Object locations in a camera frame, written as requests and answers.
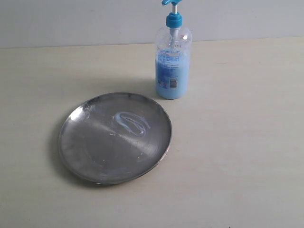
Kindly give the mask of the blue soap pump bottle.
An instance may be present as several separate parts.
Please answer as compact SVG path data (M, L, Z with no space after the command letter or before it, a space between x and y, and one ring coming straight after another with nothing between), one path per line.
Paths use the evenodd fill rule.
M178 12L178 0L163 0L163 6L172 5L166 24L156 34L155 88L165 99L182 97L188 88L192 33L183 26Z

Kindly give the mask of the blue soap blob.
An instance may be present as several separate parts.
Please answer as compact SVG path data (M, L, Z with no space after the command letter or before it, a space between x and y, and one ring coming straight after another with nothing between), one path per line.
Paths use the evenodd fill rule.
M137 137L145 136L151 128L145 117L131 112L117 112L112 116L111 126L113 128L122 127Z

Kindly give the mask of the round steel plate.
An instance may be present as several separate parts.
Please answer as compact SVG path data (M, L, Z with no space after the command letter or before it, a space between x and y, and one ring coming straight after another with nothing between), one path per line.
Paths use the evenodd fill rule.
M117 112L145 117L150 129L143 137L111 126ZM95 184L116 185L137 179L165 157L172 139L171 120L151 98L115 92L89 99L66 118L58 134L64 166L78 178Z

